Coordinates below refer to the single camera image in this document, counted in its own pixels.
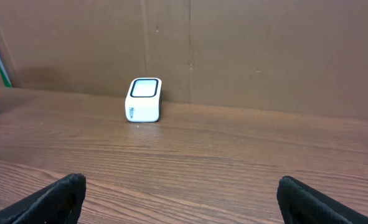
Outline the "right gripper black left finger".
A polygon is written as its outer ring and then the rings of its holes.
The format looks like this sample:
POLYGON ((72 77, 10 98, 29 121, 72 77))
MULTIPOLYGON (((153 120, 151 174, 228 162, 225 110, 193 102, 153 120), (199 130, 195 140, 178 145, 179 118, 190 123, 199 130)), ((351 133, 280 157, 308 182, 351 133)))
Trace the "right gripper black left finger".
POLYGON ((86 189, 83 174, 69 174, 0 210, 0 224, 77 224, 86 189))

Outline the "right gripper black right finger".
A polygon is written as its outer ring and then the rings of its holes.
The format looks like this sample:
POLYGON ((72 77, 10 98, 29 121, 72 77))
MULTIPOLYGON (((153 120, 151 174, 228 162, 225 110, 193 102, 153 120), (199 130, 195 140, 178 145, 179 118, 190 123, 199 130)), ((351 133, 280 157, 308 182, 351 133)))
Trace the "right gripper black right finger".
POLYGON ((291 177, 280 179, 276 198, 285 224, 368 224, 368 217, 291 177))

